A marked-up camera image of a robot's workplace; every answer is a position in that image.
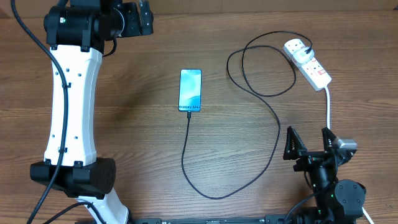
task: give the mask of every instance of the wood grain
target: wood grain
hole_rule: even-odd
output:
[[[269,170],[259,180],[212,201],[190,188],[180,167],[187,119],[177,108],[179,72],[200,68],[202,111],[192,115],[187,174],[204,193],[221,196],[263,169],[277,135],[275,119],[258,99],[231,83],[225,63],[257,35],[294,30],[312,39],[317,59],[333,77],[333,131],[359,143],[339,178],[367,187],[365,207],[376,223],[397,223],[397,20],[394,11],[156,16],[154,35],[119,40],[118,51],[99,71],[95,141],[101,157],[116,160],[121,201],[136,218],[258,217],[285,213],[308,195],[302,173],[293,172],[294,162],[282,160],[285,130],[295,126],[309,149],[320,150],[325,93],[315,92],[299,73],[289,92],[266,99],[282,132]],[[42,19],[26,23],[45,40]],[[0,223],[23,223],[44,190],[30,180],[29,166],[42,159],[49,137],[51,66],[15,21],[1,19],[0,30]],[[258,44],[282,47],[292,38],[275,34]],[[230,70],[243,83],[239,62],[238,55],[233,57]],[[245,67],[261,93],[277,93],[293,81],[287,62],[272,50],[247,52]],[[51,192],[36,223],[71,203]],[[55,223],[89,217],[78,208]]]

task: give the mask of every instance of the white power strip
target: white power strip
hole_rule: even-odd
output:
[[[331,82],[331,77],[314,57],[313,50],[308,54],[306,47],[300,39],[293,39],[284,45],[284,50],[293,63],[303,73],[311,86],[316,90],[322,90]]]

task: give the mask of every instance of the power adapter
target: power adapter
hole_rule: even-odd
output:
[[[284,51],[292,59],[300,72],[316,90],[322,90],[331,82],[331,77],[314,57],[315,53],[306,47],[300,39],[293,39],[284,45]]]

